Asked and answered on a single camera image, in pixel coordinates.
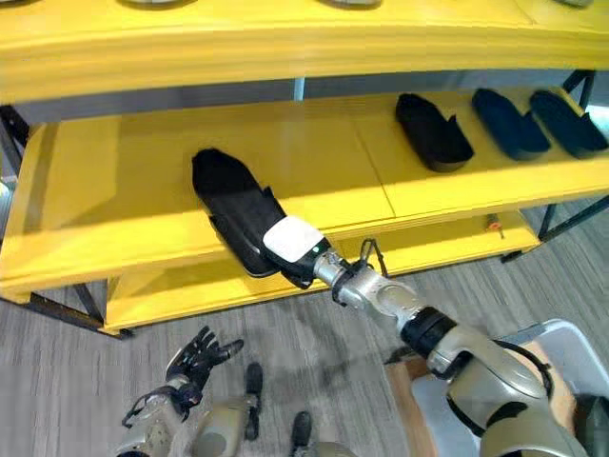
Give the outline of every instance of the cable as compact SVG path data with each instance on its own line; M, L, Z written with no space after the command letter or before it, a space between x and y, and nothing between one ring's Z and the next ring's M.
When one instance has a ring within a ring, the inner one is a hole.
M135 403L133 404L131 409L129 411L127 411L127 414L121 421L121 425L125 428L133 427L133 424L130 424L128 422L128 420L131 419L131 417L137 416L140 412L142 412L142 409L144 409L144 407L146 407L146 403L151 397L154 397L157 395L163 395L170 399L173 399L177 394L178 394L178 390L175 387L162 386L162 387L158 387L158 388L154 389L152 392L142 395L140 398L138 398L135 401ZM144 402L144 404L142 405L142 407L138 407L138 405L141 402Z
M377 240L375 240L374 238L366 238L365 240L363 240L362 247L360 248L360 262L363 265L370 265L368 264L368 259L370 258L370 254L372 254L372 249L375 250L377 254L377 259L379 259L381 273L385 278L388 278L389 273L387 272L387 266L384 264L383 253L381 252L381 248L379 248Z
M543 381L543 386L545 387L545 393L548 396L548 400L552 400L552 395L554 394L554 381L552 380L552 375L550 374L550 368L552 366L542 362L530 350L522 348L522 347L520 347L518 345L514 345L512 343L508 343L506 341L501 341L501 340L493 340L493 341L495 343L497 343L498 346L500 346L500 347L502 347L504 349L513 350L514 352L517 352L521 356L526 357L528 360L530 360L531 363L533 365L535 365L535 368L541 374L541 379Z

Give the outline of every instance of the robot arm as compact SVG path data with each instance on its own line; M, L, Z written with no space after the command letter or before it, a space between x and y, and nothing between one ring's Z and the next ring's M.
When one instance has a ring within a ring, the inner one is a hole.
M265 255L292 277L316 277L332 298L399 333L437 376L450 383L455 414L482 437L481 455L582 457L579 442L554 419L546 390L506 350L473 328L427 306L407 286L392 281L363 257L349 264L306 222L287 216L265 235Z
M173 437L188 412L203 397L211 369L244 346L236 340L220 347L205 326L167 366L166 384L140 397L123 419L128 429L116 451L117 457L167 457Z

